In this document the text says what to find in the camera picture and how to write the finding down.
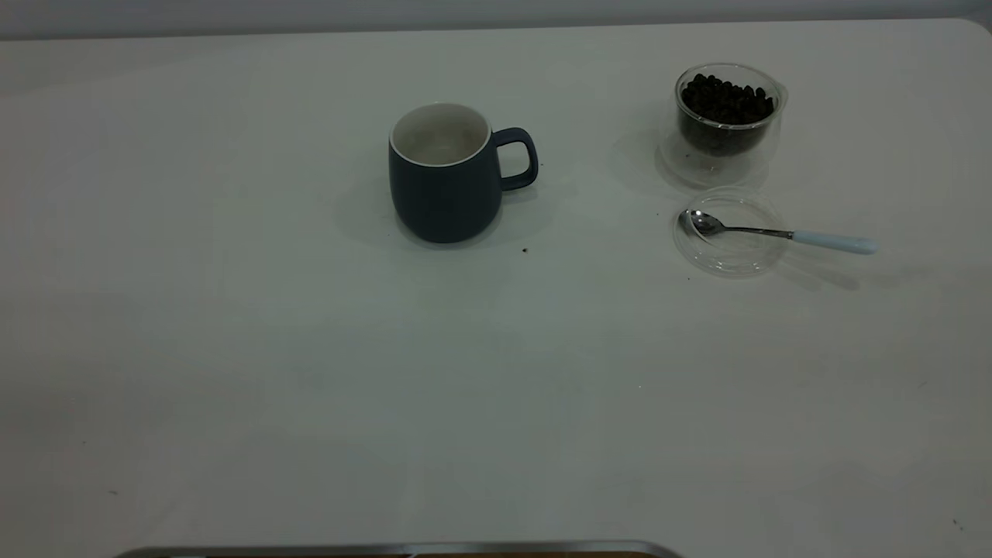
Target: spoon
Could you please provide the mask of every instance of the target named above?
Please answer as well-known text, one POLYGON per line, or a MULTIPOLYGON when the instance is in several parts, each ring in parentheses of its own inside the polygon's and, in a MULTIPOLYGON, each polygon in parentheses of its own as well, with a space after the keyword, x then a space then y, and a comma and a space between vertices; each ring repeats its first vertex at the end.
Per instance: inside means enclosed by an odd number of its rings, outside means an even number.
POLYGON ((842 250, 855 254, 874 254, 878 251, 878 243, 869 238, 856 236, 840 236, 837 234, 822 234, 808 230, 772 230, 770 228, 752 228, 750 226, 725 226, 720 219, 698 209, 686 209, 679 215, 679 222, 685 230, 693 228, 703 236, 714 236, 722 232, 753 232, 768 236, 787 238, 803 244, 812 244, 832 250, 842 250))

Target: light blue spoon handle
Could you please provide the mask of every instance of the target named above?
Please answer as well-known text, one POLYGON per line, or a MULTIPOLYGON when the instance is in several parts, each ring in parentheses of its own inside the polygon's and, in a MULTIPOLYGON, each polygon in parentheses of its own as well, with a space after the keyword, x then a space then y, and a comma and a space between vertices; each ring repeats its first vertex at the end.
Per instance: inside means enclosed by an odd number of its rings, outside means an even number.
POLYGON ((793 240, 803 244, 812 244, 831 250, 843 250, 855 254, 874 254, 878 251, 878 242, 870 238, 858 238, 857 236, 839 236, 837 234, 821 234, 819 232, 809 232, 808 230, 797 230, 793 232, 793 240))

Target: mug handle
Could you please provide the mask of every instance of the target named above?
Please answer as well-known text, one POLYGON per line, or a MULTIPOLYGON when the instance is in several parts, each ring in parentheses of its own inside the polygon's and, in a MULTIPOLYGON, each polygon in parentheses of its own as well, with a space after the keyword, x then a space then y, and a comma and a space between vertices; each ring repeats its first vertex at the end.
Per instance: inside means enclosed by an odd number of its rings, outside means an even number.
POLYGON ((493 132, 493 143, 496 147, 518 141, 527 148, 527 158, 530 160, 530 165, 523 173, 502 179, 500 188, 503 189, 503 192, 529 186, 538 177, 538 150, 534 147, 534 140, 531 139, 531 134, 527 133, 523 128, 507 128, 493 132))

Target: dark blue mug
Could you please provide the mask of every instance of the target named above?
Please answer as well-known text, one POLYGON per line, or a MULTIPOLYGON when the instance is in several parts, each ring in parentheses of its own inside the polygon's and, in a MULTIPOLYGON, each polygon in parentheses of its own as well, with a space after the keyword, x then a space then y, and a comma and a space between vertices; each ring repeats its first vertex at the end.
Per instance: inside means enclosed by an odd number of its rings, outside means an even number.
POLYGON ((521 128, 493 132, 477 110, 453 103, 407 113, 389 135, 389 188, 403 223, 431 242, 457 242, 481 232, 503 193, 538 177, 538 152, 521 128), (501 178, 496 148, 520 142, 527 171, 501 178))

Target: coffee bean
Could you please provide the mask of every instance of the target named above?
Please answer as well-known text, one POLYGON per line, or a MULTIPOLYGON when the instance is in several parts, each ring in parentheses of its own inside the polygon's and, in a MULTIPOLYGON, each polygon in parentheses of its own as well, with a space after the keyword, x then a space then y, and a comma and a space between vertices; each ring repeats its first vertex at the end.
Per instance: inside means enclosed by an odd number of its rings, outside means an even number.
MULTIPOLYGON (((775 112, 774 100, 764 88, 737 85, 715 75, 698 73, 680 95, 688 110, 721 124, 752 124, 775 112)), ((727 157, 757 145, 767 127, 737 130, 715 128, 683 114, 679 118, 679 130, 682 137, 701 152, 714 157, 727 157)))

